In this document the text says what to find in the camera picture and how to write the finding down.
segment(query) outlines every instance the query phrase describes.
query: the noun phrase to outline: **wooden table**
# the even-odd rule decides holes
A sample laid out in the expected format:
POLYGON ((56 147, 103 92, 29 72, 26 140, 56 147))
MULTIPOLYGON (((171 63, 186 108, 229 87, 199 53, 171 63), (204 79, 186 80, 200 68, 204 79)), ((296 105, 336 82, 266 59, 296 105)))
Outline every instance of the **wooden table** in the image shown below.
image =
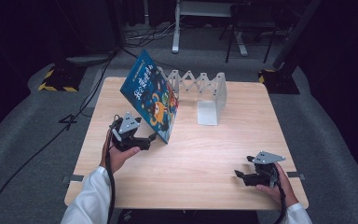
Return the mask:
MULTIPOLYGON (((108 126, 114 115, 130 111, 138 116, 119 89, 122 77, 108 77, 81 149, 74 175, 87 176, 99 164, 108 126)), ((141 122, 137 136, 152 133, 141 122)), ((246 156, 267 151, 286 157, 286 172, 296 167, 284 140, 269 95, 263 84, 227 82, 227 104, 218 126, 197 124, 197 90, 181 91, 179 108, 168 145, 158 137, 148 151, 126 161, 115 173, 117 208, 164 209, 277 209, 269 196, 246 187, 234 170, 255 172, 246 156)), ((290 178, 304 207, 308 200, 300 179, 290 178)), ((69 204, 81 191, 71 182, 65 197, 69 204)))

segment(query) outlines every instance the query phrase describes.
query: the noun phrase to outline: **human arm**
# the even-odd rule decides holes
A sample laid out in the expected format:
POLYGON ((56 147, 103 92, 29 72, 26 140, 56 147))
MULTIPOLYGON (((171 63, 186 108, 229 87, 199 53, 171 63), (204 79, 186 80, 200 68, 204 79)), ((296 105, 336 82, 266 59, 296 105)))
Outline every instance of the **human arm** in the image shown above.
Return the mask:
MULTIPOLYGON (((286 215, 282 220, 284 224, 293 224, 293 223, 301 223, 308 224, 312 223, 310 217, 308 216, 307 211, 302 207, 301 203, 298 201, 295 192, 293 191, 292 185, 290 184, 289 178, 285 174, 283 168, 279 163, 275 162, 275 166, 277 167, 281 186, 286 195, 286 215)), ((281 204, 281 194, 278 186, 275 186, 273 189, 264 186, 264 185, 256 185, 258 190, 263 191, 269 195, 274 202, 277 204, 281 204)))
POLYGON ((77 195, 62 218, 62 223, 106 223, 110 204, 110 180, 106 171, 105 155, 110 153, 112 173, 116 172, 124 164, 125 160, 140 151, 140 148, 133 147, 121 152, 113 143, 109 142, 109 132, 103 144, 103 153, 100 166, 94 170, 83 183, 83 189, 77 195))

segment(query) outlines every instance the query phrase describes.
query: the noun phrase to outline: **cartoon illustration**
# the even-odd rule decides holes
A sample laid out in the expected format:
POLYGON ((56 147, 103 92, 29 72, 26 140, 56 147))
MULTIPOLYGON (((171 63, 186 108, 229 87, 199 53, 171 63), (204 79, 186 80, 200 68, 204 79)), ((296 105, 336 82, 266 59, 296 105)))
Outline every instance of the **cartoon illustration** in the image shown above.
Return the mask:
POLYGON ((170 83, 145 50, 138 57, 120 91, 150 127, 168 143, 178 101, 170 83))

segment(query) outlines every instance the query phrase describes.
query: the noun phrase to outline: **table leg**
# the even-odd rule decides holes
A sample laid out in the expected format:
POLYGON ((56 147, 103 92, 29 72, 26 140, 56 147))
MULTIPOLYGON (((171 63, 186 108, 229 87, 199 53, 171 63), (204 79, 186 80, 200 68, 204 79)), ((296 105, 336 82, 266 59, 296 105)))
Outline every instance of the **table leg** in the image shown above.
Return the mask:
POLYGON ((179 52, 179 38, 180 38, 180 0, 176 0, 175 10, 175 33, 173 34, 172 53, 179 52))
POLYGON ((237 44, 240 48, 241 55, 244 57, 248 56, 248 51, 246 50, 245 44, 243 44, 242 32, 235 32, 235 38, 237 39, 237 44))

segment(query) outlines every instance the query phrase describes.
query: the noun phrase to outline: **black cable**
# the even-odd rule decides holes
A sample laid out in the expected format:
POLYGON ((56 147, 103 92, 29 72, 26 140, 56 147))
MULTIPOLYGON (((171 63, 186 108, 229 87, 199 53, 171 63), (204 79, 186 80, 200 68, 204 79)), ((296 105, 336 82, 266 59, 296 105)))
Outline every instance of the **black cable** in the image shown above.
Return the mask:
MULTIPOLYGON (((108 146, 110 145, 110 143, 112 142, 112 128, 109 129, 109 135, 108 135, 108 146)), ((116 185, 115 185, 115 178, 113 177, 113 173, 112 173, 112 164, 110 162, 110 149, 113 146, 109 147, 106 149, 106 154, 105 154, 105 165, 106 165, 106 171, 107 174, 109 176, 109 180, 110 180, 110 189, 111 189, 111 195, 110 195, 110 204, 109 204, 109 210, 108 210, 108 215, 107 215, 107 224, 110 223, 110 219, 112 219, 112 215, 113 215, 113 209, 115 208, 115 199, 116 199, 116 185)))
MULTIPOLYGON (((126 53, 130 54, 130 56, 132 56, 132 57, 134 57, 134 58, 136 58, 136 59, 138 58, 137 55, 135 55, 135 54, 129 52, 127 49, 124 49, 123 47, 121 47, 121 48, 122 48, 126 53)), ((175 68, 175 69, 177 69, 177 70, 179 70, 179 71, 181 71, 181 72, 184 72, 184 73, 187 72, 187 71, 185 71, 184 69, 178 68, 178 67, 173 66, 173 65, 171 65, 171 64, 161 63, 161 62, 156 61, 156 60, 153 60, 153 61, 154 61, 155 63, 164 64, 164 65, 167 65, 167 66, 169 66, 169 67, 175 68)))
POLYGON ((74 32, 74 34, 75 34, 75 36, 77 37, 77 39, 83 44, 83 46, 84 46, 86 49, 89 49, 89 50, 91 50, 92 52, 95 52, 95 53, 110 53, 110 51, 108 51, 108 52, 101 52, 101 51, 98 51, 98 50, 95 50, 95 49, 89 47, 89 46, 83 41, 83 39, 77 34, 77 32, 76 32, 74 26, 73 26, 72 23, 69 21, 69 18, 66 16, 65 12, 63 11, 63 9, 62 9, 60 3, 59 3, 57 0, 55 0, 55 3, 57 4, 58 8, 60 9, 61 14, 65 17, 66 21, 68 22, 69 26, 71 27, 71 29, 72 29, 72 31, 74 32))
POLYGON ((80 108, 79 108, 79 111, 80 113, 85 116, 85 117, 88 117, 88 118, 91 118, 91 115, 86 115, 83 113, 83 110, 87 107, 87 105, 90 103, 91 99, 94 97, 95 93, 97 92, 99 86, 101 85, 102 83, 102 80, 103 80, 103 76, 104 76, 104 73, 106 71, 106 68, 107 66, 110 64, 110 62, 112 62, 112 59, 116 56, 116 50, 114 52, 114 54, 109 58, 109 61, 106 62, 106 64, 103 66, 103 69, 101 70, 101 77, 100 79, 98 80, 98 82, 96 83, 96 85, 91 89, 89 95, 83 100, 83 102, 81 103, 80 105, 80 108))
MULTIPOLYGON (((99 86, 101 84, 101 80, 103 78, 103 74, 104 72, 106 71, 106 68, 108 66, 108 64, 110 64, 110 62, 112 61, 112 59, 114 58, 111 57, 110 60, 105 64, 104 68, 103 68, 103 71, 102 71, 102 75, 101 75, 101 78, 98 82, 98 85, 99 86)), ((75 114, 70 120, 69 122, 56 134, 54 135, 44 146, 42 146, 38 151, 36 151, 36 153, 30 158, 28 159, 4 184, 4 186, 2 186, 2 188, 0 188, 0 195, 1 193, 4 191, 4 189, 6 188, 6 186, 10 183, 10 181, 33 159, 35 158, 37 155, 39 155, 43 150, 45 150, 46 147, 48 147, 58 136, 60 136, 60 134, 63 133, 63 131, 65 131, 67 129, 68 126, 70 126, 72 124, 72 122, 83 112, 83 110, 87 107, 87 105, 90 103, 92 97, 95 95, 96 93, 96 90, 98 88, 95 88, 94 90, 94 93, 92 94, 92 96, 89 98, 89 100, 84 104, 85 101, 83 101, 82 104, 84 104, 84 106, 80 107, 79 111, 77 112, 77 114, 75 114)))
MULTIPOLYGON (((276 168, 274 168, 273 171, 276 174, 278 173, 276 168)), ((282 185, 281 185, 281 180, 279 179, 279 177, 278 177, 278 180, 277 180, 277 186, 278 186, 279 192, 281 194, 281 214, 278 217, 278 219, 275 221, 275 224, 279 224, 279 223, 282 222, 284 216, 286 216, 286 210, 287 210, 287 208, 286 208, 286 194, 283 191, 283 188, 282 188, 282 185)))

